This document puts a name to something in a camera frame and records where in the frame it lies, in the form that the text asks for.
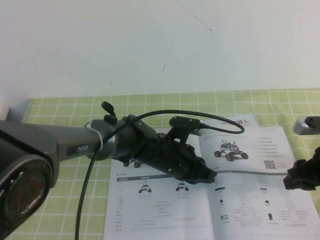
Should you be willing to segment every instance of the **black clamp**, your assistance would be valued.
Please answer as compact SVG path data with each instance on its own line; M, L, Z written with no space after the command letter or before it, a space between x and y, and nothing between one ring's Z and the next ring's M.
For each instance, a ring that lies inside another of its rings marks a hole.
M293 164L283 179L285 189L316 190L320 186L320 147L315 150L313 157L306 161L300 159Z

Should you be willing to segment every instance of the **white wall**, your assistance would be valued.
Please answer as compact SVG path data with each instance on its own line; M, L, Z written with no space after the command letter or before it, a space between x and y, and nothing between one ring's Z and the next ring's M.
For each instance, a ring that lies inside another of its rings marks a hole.
M0 96L320 87L319 9L319 0L1 1Z

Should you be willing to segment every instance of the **black knob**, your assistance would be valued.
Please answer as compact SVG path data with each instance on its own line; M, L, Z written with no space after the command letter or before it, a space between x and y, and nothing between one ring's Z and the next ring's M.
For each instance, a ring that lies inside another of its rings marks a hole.
M107 101L103 101L101 103L101 107L111 116L114 116L114 117L116 116L114 106L112 106L111 103Z

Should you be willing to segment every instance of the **open booklet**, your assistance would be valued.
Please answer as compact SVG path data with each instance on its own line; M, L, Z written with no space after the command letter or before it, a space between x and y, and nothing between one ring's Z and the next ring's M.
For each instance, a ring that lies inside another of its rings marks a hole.
M320 239L310 194L284 188L295 158L283 129L256 127L249 117L251 123L242 121L244 134L211 130L189 137L196 154L218 172L211 184L191 185L144 164L113 161L103 239Z

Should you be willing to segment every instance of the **green checkered tablecloth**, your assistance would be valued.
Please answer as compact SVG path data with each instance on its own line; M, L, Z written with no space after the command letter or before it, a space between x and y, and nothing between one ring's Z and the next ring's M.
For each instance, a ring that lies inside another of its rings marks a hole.
M102 101L112 103L119 118L162 109L199 111L222 117L252 113L260 126L283 126L297 159L309 159L320 146L320 136L298 136L292 131L296 119L320 115L320 88L39 98L30 100L23 122L82 127L91 118L103 118ZM154 116L145 122L153 128L163 128L169 126L171 117ZM47 200L8 239L74 239L78 201L88 164L86 157L61 163L58 182ZM111 161L104 160L96 162L93 168L81 217L82 239L103 238L110 166ZM320 190L310 194L320 213Z

